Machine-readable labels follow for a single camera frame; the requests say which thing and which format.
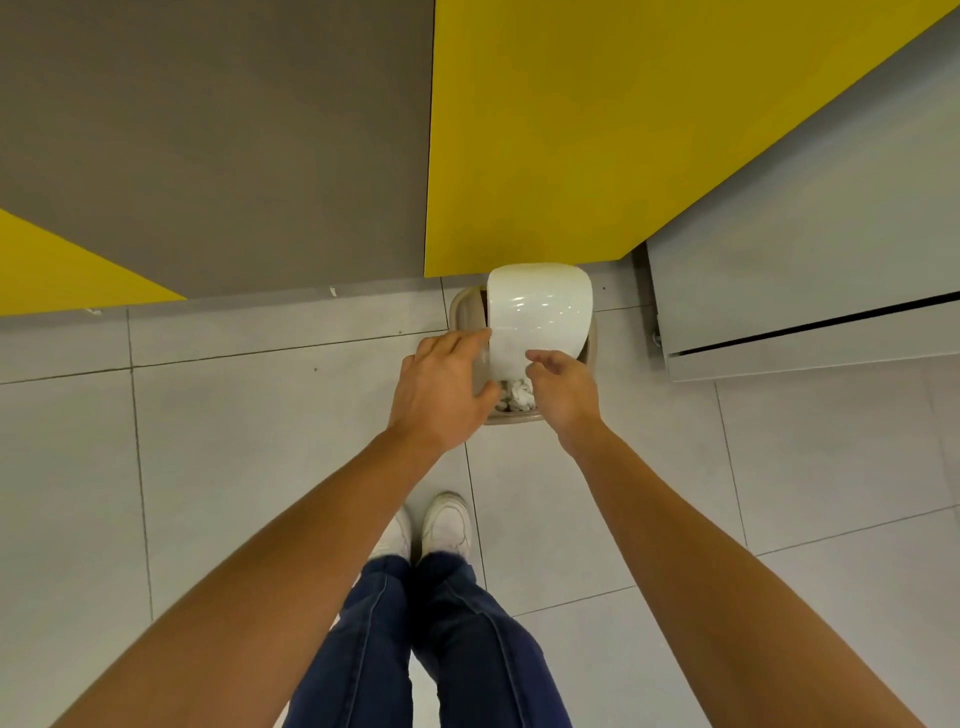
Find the person's left hand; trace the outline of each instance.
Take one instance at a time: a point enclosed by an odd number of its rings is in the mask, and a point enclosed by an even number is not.
[[[500,399],[500,387],[488,381],[473,395],[473,359],[490,341],[491,331],[450,331],[420,342],[403,359],[394,392],[388,431],[423,439],[443,452],[466,441]]]

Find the hand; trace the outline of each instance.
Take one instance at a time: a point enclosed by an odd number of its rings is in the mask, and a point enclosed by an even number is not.
[[[583,426],[602,423],[597,385],[583,362],[563,352],[531,349],[527,376],[534,383],[537,409],[560,437],[561,444],[576,437]]]
[[[400,365],[388,430],[422,439],[440,453],[463,444],[487,419],[500,399],[500,386],[488,381],[473,395],[473,359],[491,331],[451,331],[429,336]]]

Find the blue jeans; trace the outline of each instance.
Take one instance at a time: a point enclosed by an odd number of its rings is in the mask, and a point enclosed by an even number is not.
[[[444,728],[567,728],[530,633],[435,552],[370,561],[290,701],[284,728],[410,728],[410,650],[437,683]]]

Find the brown panel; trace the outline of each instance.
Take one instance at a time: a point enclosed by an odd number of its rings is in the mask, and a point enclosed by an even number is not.
[[[184,296],[422,275],[433,3],[6,0],[0,207]]]

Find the white shoe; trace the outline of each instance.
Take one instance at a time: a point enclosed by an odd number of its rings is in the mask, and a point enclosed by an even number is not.
[[[410,561],[410,544],[413,532],[414,527],[410,523],[410,514],[407,513],[406,506],[400,506],[400,510],[387,524],[380,540],[373,547],[369,561],[379,559],[381,556],[402,556]]]
[[[467,504],[456,493],[441,493],[433,499],[423,517],[422,559],[434,551],[448,551],[470,557],[473,527]]]

